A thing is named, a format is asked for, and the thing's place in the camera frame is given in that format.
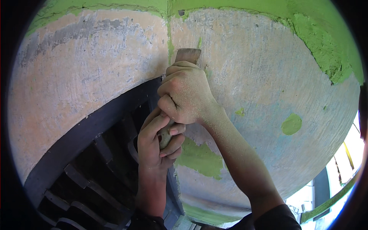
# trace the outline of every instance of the green paint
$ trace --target green paint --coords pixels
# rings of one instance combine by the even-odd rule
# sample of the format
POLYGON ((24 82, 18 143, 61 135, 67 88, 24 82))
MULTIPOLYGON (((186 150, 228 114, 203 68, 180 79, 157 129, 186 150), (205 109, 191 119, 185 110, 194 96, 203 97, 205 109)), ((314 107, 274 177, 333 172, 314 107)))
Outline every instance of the green paint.
POLYGON ((222 157, 212 152, 206 143, 198 146, 192 139, 185 137, 181 148, 182 153, 176 159, 175 165, 187 166, 207 177, 221 179, 222 157))
POLYGON ((241 116, 241 117, 244 117, 244 108, 240 108, 240 110, 238 110, 238 111, 235 111, 235 114, 236 115, 239 115, 239 116, 241 116))
POLYGON ((26 36, 66 14, 78 15, 83 10, 127 9, 147 11, 167 17, 167 0, 47 0, 31 22, 26 36))
POLYGON ((312 211, 303 212, 300 217, 300 223, 306 223, 308 220, 318 216, 319 214, 329 209, 332 205, 336 204, 336 202, 339 201, 345 194, 347 194, 347 192, 353 187, 356 179, 357 174, 355 174, 355 176, 336 195, 334 195, 312 211))
POLYGON ((301 38, 313 54, 317 64, 330 80, 343 82, 353 71, 363 83, 363 69, 358 49, 347 25, 329 0, 47 0, 28 28, 26 36, 37 28, 63 15, 78 15, 82 10, 128 9, 147 11, 167 18, 169 57, 173 55, 170 17, 185 20, 189 13, 204 8, 243 10, 260 14, 279 22, 301 38))
POLYGON ((170 25, 171 18, 167 19, 167 49, 168 49, 168 58, 169 58, 169 65, 171 65, 171 57, 174 54, 174 45, 171 39, 171 25, 170 25))
POLYGON ((335 83, 353 71, 360 84, 363 69, 347 25, 329 0, 169 0, 169 16, 204 8, 244 10, 280 22, 301 38, 323 72, 335 83))
POLYGON ((210 78, 211 78, 211 76, 212 76, 212 70, 208 70, 208 69, 207 69, 207 65, 205 66, 204 72, 205 72, 205 74, 206 74, 206 78, 207 78, 207 79, 210 79, 210 78))
POLYGON ((201 49, 201 48, 202 48, 202 37, 199 37, 197 49, 201 49))
POLYGON ((290 114, 281 125, 281 130, 285 135, 293 135, 301 128, 302 120, 295 113, 290 114))
POLYGON ((185 214, 196 219, 202 220, 208 224, 218 226, 224 223, 234 222, 242 219, 238 216, 226 216, 213 211, 204 210, 198 207, 191 206, 183 202, 185 214))

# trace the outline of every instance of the right hand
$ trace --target right hand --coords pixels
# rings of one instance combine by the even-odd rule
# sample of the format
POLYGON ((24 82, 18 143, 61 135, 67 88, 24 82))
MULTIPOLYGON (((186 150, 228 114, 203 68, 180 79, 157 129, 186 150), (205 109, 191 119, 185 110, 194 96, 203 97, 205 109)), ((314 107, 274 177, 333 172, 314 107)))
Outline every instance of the right hand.
POLYGON ((177 123, 202 123, 212 107, 218 106, 205 72, 187 61, 175 62, 157 90, 158 106, 177 123))

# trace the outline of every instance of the sleeve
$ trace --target sleeve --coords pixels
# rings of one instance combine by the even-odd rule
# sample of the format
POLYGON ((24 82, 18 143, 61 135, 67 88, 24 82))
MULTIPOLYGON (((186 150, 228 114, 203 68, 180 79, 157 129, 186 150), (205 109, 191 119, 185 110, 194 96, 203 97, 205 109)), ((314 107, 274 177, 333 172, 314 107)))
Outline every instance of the sleeve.
POLYGON ((130 220, 128 230, 167 230, 161 217, 149 216, 139 209, 134 211, 130 220))
POLYGON ((256 219, 254 228, 255 230, 301 230, 299 223, 295 220, 294 215, 285 204, 274 207, 256 219))

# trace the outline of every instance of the lime green wall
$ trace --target lime green wall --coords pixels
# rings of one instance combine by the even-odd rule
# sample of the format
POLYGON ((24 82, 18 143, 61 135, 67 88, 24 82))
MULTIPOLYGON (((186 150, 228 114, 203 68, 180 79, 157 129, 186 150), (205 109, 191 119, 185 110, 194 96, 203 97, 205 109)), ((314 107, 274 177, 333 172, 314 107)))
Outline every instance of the lime green wall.
POLYGON ((178 10, 186 10, 184 19, 190 11, 201 8, 261 14, 289 27, 301 38, 333 83, 343 82, 352 71, 359 83, 363 83, 362 64, 354 39, 329 0, 48 0, 44 5, 32 21, 27 35, 65 14, 77 15, 84 9, 142 10, 163 18, 179 17, 178 10))

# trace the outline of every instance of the forearm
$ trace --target forearm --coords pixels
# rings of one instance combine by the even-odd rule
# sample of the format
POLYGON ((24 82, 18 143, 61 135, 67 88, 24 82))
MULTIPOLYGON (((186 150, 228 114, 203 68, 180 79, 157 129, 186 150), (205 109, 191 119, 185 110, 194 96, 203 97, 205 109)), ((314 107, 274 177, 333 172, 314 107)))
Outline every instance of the forearm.
POLYGON ((166 170, 139 166, 136 207, 151 216, 163 217, 166 206, 166 170))
POLYGON ((282 202, 265 164, 234 127, 222 107, 217 103, 212 106, 202 125, 214 138, 233 180, 251 203, 268 202, 270 196, 271 199, 276 196, 277 202, 282 202))

